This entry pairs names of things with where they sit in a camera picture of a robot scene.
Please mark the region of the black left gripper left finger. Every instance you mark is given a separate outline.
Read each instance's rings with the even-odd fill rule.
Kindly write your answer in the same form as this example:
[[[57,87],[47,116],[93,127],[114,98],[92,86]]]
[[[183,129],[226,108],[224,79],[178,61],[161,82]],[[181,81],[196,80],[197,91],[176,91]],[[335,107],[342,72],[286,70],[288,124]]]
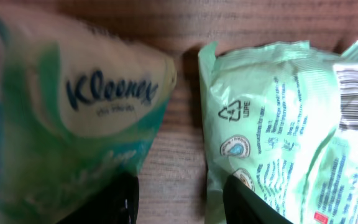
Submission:
[[[124,172],[58,224],[136,224],[138,211],[139,179]]]

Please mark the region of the light green wipes packet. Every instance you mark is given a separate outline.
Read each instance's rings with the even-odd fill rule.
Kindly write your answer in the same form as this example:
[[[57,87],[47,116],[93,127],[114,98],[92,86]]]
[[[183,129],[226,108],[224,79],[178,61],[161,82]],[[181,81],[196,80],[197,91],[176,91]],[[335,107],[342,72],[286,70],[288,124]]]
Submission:
[[[206,223],[226,223],[230,175],[292,223],[357,223],[358,40],[342,54],[216,47],[198,54]]]

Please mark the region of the green Kleenex tissue pack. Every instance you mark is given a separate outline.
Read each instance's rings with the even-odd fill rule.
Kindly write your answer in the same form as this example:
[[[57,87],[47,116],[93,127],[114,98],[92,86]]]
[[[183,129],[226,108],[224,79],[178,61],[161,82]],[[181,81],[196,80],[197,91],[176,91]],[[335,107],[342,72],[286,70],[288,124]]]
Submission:
[[[137,175],[176,80],[155,48],[0,4],[0,223],[57,223]]]

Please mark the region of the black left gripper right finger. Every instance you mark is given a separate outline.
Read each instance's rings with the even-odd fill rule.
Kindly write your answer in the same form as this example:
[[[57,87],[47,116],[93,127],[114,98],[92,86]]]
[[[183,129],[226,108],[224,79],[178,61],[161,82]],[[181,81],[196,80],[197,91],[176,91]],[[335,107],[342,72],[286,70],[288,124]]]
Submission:
[[[223,204],[227,224],[292,224],[234,175],[224,185]]]

